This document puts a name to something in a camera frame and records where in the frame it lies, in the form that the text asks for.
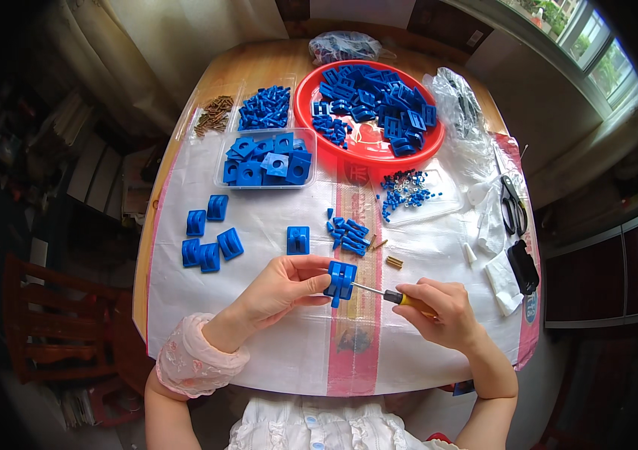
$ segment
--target black scissors handle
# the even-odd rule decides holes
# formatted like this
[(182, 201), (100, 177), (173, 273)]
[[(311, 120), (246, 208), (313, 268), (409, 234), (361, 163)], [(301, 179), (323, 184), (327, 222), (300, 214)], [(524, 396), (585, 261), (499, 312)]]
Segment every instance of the black scissors handle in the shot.
[(517, 236), (522, 236), (526, 233), (526, 227), (528, 225), (528, 216), (526, 214), (526, 208), (524, 208), (524, 203), (519, 198), (519, 195), (516, 194), (511, 178), (502, 175), (501, 184), (503, 186), (501, 203), (506, 207), (507, 211), (507, 214), (504, 215), (504, 208), (502, 208), (504, 228), (506, 228), (509, 236), (514, 233), (517, 233)]

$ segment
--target red plastic basin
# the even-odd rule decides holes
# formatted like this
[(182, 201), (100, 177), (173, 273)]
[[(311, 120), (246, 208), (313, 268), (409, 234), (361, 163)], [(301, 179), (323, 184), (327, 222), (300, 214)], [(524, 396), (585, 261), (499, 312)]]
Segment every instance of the red plastic basin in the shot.
[[(418, 88), (428, 104), (435, 105), (434, 98), (429, 90), (408, 74), (394, 67), (364, 60), (337, 61), (314, 69), (296, 88), (296, 92), (294, 93), (294, 115), (296, 117), (297, 127), (314, 130), (314, 126), (312, 125), (312, 105), (313, 102), (322, 100), (322, 95), (319, 93), (319, 83), (325, 81), (322, 72), (332, 67), (337, 68), (345, 64), (368, 64), (380, 71), (386, 69), (394, 71), (399, 74), (399, 77), (408, 87), (412, 89), (414, 87)], [(353, 128), (352, 132), (346, 136), (348, 148), (344, 150), (338, 147), (317, 132), (317, 150), (319, 155), (321, 156), (321, 153), (328, 153), (344, 163), (381, 169), (381, 172), (386, 174), (394, 171), (405, 171), (411, 168), (421, 168), (424, 162), (434, 156), (444, 141), (444, 126), (441, 122), (437, 121), (435, 127), (429, 128), (424, 132), (425, 143), (422, 150), (413, 155), (396, 157), (389, 147), (389, 141), (384, 140), (383, 129), (377, 125), (377, 119), (357, 124), (350, 115), (335, 116), (332, 114), (332, 116), (341, 118), (345, 122), (348, 122), (351, 128)]]

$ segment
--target clear plastic container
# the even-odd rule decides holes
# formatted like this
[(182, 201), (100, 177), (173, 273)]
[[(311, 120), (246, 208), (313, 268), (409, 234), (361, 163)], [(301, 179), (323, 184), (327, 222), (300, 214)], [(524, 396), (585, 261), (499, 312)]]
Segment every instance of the clear plastic container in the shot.
[[(242, 80), (238, 83), (217, 84), (197, 89), (191, 95), (191, 98), (194, 99), (194, 103), (191, 104), (191, 108), (187, 111), (186, 116), (179, 119), (182, 126), (177, 132), (176, 139), (192, 141), (203, 139), (202, 137), (197, 136), (194, 131), (198, 118), (201, 116), (201, 112), (203, 111), (202, 107), (208, 105), (213, 99), (222, 95), (228, 95), (234, 99), (234, 106), (232, 106), (232, 109), (229, 111), (229, 120), (226, 124), (226, 131), (236, 130), (238, 127), (237, 118), (239, 117), (239, 108), (241, 107), (245, 86), (246, 83)], [(219, 131), (210, 130), (204, 136), (220, 134), (222, 133)]]
[[(285, 132), (293, 132), (294, 139), (303, 139), (306, 151), (312, 154), (312, 165), (309, 167), (309, 176), (304, 184), (285, 184), (281, 186), (229, 186), (224, 183), (224, 161), (227, 160), (226, 152), (238, 138), (253, 138), (254, 141), (275, 138), (276, 135)], [(246, 130), (224, 133), (219, 155), (216, 157), (216, 170), (214, 172), (214, 184), (223, 189), (301, 189), (314, 184), (317, 175), (317, 135), (309, 128), (269, 128), (267, 130)]]
[[(278, 78), (252, 78), (250, 81), (247, 81), (244, 89), (239, 97), (239, 101), (235, 104), (238, 106), (236, 109), (236, 115), (230, 122), (232, 124), (231, 127), (227, 127), (227, 131), (237, 131), (239, 129), (239, 108), (244, 106), (244, 101), (249, 100), (251, 97), (256, 95), (260, 88), (270, 88), (271, 86), (283, 86), (290, 87), (289, 90), (289, 98), (288, 98), (288, 113), (287, 113), (287, 128), (294, 127), (294, 108), (292, 105), (294, 104), (294, 93), (296, 92), (296, 74), (295, 73), (285, 73), (283, 76)], [(278, 128), (267, 128), (267, 130), (278, 130)]]
[[(395, 210), (389, 210), (392, 213), (389, 216), (391, 222), (382, 220), (381, 223), (384, 227), (422, 221), (424, 219), (459, 211), (464, 207), (464, 195), (458, 189), (450, 175), (441, 167), (437, 158), (433, 157), (430, 159), (429, 164), (422, 168), (421, 171), (423, 174), (426, 174), (424, 189), (428, 189), (432, 194), (436, 194), (436, 196), (424, 200), (419, 207), (405, 207), (404, 204), (400, 204)], [(376, 181), (373, 181), (371, 185), (374, 193), (380, 196), (376, 201), (379, 202), (379, 204), (383, 203), (386, 200), (386, 190)]]

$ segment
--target clear plastic bag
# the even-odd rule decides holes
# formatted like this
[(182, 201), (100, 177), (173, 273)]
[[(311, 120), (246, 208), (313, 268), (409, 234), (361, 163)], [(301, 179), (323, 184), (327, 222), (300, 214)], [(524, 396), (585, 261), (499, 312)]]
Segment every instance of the clear plastic bag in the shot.
[(309, 41), (309, 54), (314, 65), (322, 66), (347, 59), (376, 61), (378, 57), (396, 58), (381, 43), (368, 34), (357, 31), (329, 31)]
[(447, 67), (436, 76), (425, 74), (422, 84), (436, 101), (436, 117), (446, 127), (442, 149), (450, 150), (450, 165), (470, 186), (494, 178), (496, 161), (493, 139), (486, 131), (484, 114), (467, 80)]

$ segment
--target window frame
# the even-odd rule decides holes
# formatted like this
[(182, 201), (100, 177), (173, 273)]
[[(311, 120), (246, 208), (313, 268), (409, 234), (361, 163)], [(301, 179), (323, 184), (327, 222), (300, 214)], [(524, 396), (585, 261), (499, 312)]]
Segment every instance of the window frame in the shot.
[(624, 85), (624, 82), (617, 87), (614, 92), (609, 96), (609, 99), (604, 97), (604, 94), (599, 87), (591, 79), (590, 74), (602, 59), (604, 54), (611, 47), (611, 43), (614, 41), (615, 35), (612, 31), (603, 33), (601, 40), (599, 36), (592, 42), (600, 41), (597, 43), (598, 48), (594, 48), (595, 53), (587, 60), (582, 61), (584, 68), (579, 66), (577, 61), (564, 49), (565, 45), (569, 47), (573, 45), (576, 38), (581, 34), (585, 24), (588, 22), (591, 14), (594, 13), (595, 8), (589, 4), (588, 1), (582, 3), (581, 11), (577, 11), (573, 15), (574, 20), (570, 20), (566, 24), (565, 30), (568, 30), (567, 36), (564, 36), (564, 32), (561, 33), (558, 40), (553, 41), (548, 35), (541, 31), (536, 25), (527, 20), (521, 13), (515, 11), (511, 6), (501, 2), (500, 0), (442, 0), (449, 5), (480, 19), (494, 28), (502, 30), (515, 39), (526, 44), (532, 50), (544, 57), (552, 66), (554, 66), (559, 72), (561, 72), (576, 88), (584, 95), (584, 98), (592, 105), (596, 112), (606, 119), (613, 113), (613, 108), (616, 105), (616, 100), (612, 103), (612, 98), (620, 99), (618, 94), (622, 89), (623, 93), (632, 89), (636, 83), (638, 83), (638, 77), (633, 72), (627, 79), (632, 80), (633, 84)]

